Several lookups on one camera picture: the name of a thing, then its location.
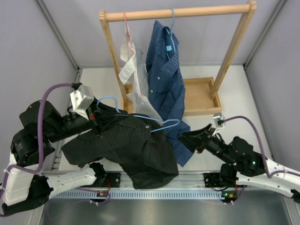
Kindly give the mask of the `light blue hanger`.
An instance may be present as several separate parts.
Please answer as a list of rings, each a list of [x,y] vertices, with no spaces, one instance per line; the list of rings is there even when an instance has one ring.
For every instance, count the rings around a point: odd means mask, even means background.
[[[99,104],[101,103],[101,101],[104,100],[104,99],[107,99],[107,98],[111,98],[111,99],[113,99],[115,101],[114,110],[117,113],[121,113],[121,110],[118,108],[118,100],[114,96],[104,96],[104,97],[100,98],[99,100],[97,100],[97,104],[96,105],[99,106]],[[165,130],[165,129],[168,129],[168,128],[172,128],[174,126],[179,125],[179,123],[180,123],[179,119],[169,119],[169,120],[162,121],[162,120],[159,120],[159,119],[151,118],[149,116],[142,116],[142,115],[137,115],[137,114],[134,114],[134,113],[132,114],[132,116],[134,116],[136,118],[139,118],[139,119],[145,119],[146,121],[155,121],[159,125],[164,125],[164,124],[166,124],[168,122],[173,122],[173,124],[171,124],[169,126],[162,126],[160,128],[157,128],[157,129],[152,129],[151,133],[162,131],[162,130]]]

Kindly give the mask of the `black striped shirt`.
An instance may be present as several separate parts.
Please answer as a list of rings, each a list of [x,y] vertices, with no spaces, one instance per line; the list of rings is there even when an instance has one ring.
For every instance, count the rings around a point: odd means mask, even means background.
[[[83,168],[105,158],[122,167],[135,189],[161,188],[179,171],[164,131],[152,132],[157,128],[153,120],[130,115],[100,135],[93,130],[78,135],[61,150],[71,165]]]

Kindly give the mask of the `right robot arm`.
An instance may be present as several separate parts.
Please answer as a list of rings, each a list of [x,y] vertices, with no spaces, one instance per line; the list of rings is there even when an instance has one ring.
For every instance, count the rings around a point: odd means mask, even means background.
[[[253,186],[280,193],[300,202],[300,179],[298,172],[288,170],[271,159],[255,152],[253,146],[236,136],[226,144],[220,134],[214,134],[211,124],[184,132],[178,140],[192,153],[207,150],[223,161],[219,172],[204,174],[207,188],[224,191],[226,188]]]

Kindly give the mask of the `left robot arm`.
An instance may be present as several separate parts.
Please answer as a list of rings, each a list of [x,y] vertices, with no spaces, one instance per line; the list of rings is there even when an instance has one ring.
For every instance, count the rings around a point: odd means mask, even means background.
[[[128,113],[92,102],[87,118],[75,112],[62,116],[48,101],[39,113],[40,101],[32,103],[20,114],[23,129],[12,139],[10,160],[0,189],[2,216],[36,209],[54,196],[71,189],[97,192],[109,188],[110,178],[98,159],[85,163],[84,168],[61,175],[40,175],[40,166],[55,149],[52,143],[91,131],[100,137],[108,128],[126,119]]]

